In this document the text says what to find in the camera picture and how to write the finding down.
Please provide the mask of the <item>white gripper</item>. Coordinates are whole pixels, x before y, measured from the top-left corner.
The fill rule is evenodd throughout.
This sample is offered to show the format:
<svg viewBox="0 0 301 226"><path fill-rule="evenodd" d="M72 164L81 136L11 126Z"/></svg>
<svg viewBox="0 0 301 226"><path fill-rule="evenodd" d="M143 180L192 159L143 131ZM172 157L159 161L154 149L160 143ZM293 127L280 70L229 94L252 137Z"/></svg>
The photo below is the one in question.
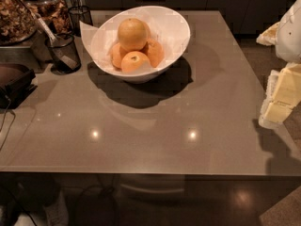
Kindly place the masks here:
<svg viewBox="0 0 301 226"><path fill-rule="evenodd" d="M279 23L264 30L256 43L264 46L276 44ZM259 126L276 129L301 102L301 64L288 63L280 72L272 70L268 76L265 99L261 105Z"/></svg>

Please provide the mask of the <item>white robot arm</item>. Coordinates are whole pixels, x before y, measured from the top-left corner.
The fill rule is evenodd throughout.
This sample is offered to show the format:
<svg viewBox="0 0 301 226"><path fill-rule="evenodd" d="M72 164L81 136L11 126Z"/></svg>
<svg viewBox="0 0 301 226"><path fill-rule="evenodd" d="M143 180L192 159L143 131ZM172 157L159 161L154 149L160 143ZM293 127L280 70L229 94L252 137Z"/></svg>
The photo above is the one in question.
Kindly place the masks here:
<svg viewBox="0 0 301 226"><path fill-rule="evenodd" d="M276 56L286 62L279 72L270 72L259 116L261 127L276 129L301 102L301 0L261 33L256 43L274 45Z"/></svg>

